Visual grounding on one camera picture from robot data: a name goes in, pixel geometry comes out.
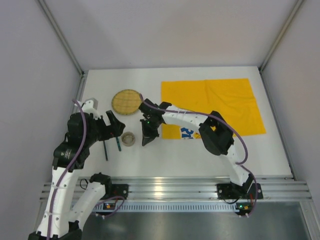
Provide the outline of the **speckled ceramic cup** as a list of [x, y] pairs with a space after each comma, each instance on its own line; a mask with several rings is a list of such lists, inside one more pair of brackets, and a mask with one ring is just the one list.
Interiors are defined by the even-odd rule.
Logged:
[[124, 132], [121, 135], [121, 141], [123, 145], [126, 147], [133, 146], [135, 144], [135, 140], [136, 140], [135, 135], [130, 131]]

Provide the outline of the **yellow printed cloth placemat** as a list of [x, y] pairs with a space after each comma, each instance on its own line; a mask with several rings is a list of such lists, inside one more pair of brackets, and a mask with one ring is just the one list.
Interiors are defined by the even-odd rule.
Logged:
[[163, 81], [161, 100], [188, 111], [219, 112], [242, 137], [267, 132], [247, 78]]

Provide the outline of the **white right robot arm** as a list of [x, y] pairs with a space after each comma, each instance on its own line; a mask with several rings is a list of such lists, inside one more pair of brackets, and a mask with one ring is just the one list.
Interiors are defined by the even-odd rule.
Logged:
[[200, 113], [178, 108], [169, 102], [160, 105], [145, 99], [138, 108], [143, 115], [142, 145], [145, 146], [159, 137], [160, 125], [176, 125], [182, 132], [191, 137], [197, 133], [205, 149], [214, 156], [220, 157], [229, 175], [229, 183], [217, 184], [217, 195], [220, 200], [254, 200], [262, 199], [261, 186], [244, 167], [244, 161], [238, 156], [235, 140], [235, 130], [226, 123], [217, 112]]

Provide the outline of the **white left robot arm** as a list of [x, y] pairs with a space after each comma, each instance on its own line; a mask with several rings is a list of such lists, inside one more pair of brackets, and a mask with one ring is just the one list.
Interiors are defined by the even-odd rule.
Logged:
[[125, 128], [111, 110], [106, 112], [109, 124], [98, 112], [98, 101], [75, 100], [78, 112], [67, 122], [63, 142], [53, 152], [52, 180], [46, 208], [30, 240], [80, 240], [83, 228], [94, 208], [108, 201], [122, 201], [125, 193], [115, 191], [111, 177], [94, 173], [79, 200], [72, 204], [78, 179], [96, 142], [119, 137]]

